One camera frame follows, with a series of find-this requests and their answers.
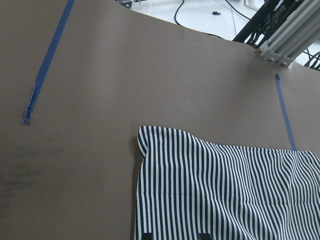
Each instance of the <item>striped cloth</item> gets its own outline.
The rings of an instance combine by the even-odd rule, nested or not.
[[[320,161],[313,152],[218,145],[143,126],[135,239],[320,240]]]

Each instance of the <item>white floor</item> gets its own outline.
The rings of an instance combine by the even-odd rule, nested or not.
[[[231,4],[240,13],[251,18],[256,11],[246,7],[244,0],[230,0]],[[247,0],[247,4],[260,8],[264,0]],[[145,0],[133,2],[131,10],[175,23],[174,15],[182,0]],[[232,40],[249,21],[234,11],[225,0],[185,0],[180,8],[177,21],[184,27],[199,32],[218,35]],[[309,47],[311,54],[320,51],[320,40]],[[302,53],[296,61],[304,65],[308,55]]]

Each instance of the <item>fabric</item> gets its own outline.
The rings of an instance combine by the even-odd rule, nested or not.
[[[218,145],[143,126],[135,239],[319,240],[320,161],[313,152]]]

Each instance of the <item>blue and white striped fabric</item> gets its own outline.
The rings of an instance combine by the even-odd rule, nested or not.
[[[320,240],[320,161],[143,126],[135,239]]]

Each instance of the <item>brown surface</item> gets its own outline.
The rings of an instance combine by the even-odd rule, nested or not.
[[[77,0],[34,109],[22,113],[65,0],[2,1],[0,239],[129,239],[141,125],[320,155],[320,73],[260,60],[108,0]]]

